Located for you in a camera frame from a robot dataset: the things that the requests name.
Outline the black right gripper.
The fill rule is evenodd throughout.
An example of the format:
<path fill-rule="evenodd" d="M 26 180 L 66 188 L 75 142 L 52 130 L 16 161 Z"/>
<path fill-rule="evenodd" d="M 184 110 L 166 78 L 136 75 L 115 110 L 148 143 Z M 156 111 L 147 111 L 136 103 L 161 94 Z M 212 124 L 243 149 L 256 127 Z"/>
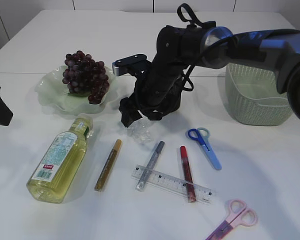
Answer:
<path fill-rule="evenodd" d="M 208 32 L 207 25 L 187 25 L 186 28 L 170 25 L 162 28 L 156 40 L 156 55 L 148 68 L 136 76 L 131 96 L 120 100 L 121 123 L 128 128 L 142 116 L 158 121 L 166 116 L 161 112 L 161 103 L 180 76 L 182 86 L 189 81 L 185 69 L 205 67 L 202 60 L 202 40 Z"/>

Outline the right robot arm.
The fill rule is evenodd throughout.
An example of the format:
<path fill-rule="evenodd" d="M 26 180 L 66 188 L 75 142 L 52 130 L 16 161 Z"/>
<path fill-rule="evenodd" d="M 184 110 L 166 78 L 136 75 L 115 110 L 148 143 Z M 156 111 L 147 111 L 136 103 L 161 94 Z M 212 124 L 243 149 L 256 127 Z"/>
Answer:
<path fill-rule="evenodd" d="M 159 121 L 180 107 L 181 94 L 194 67 L 221 69 L 238 64 L 275 75 L 279 94 L 300 119 L 300 30 L 275 29 L 238 34 L 226 27 L 165 26 L 148 61 L 136 54 L 115 61 L 115 75 L 136 78 L 133 93 L 119 104 L 121 123 L 128 127 L 142 117 Z"/>

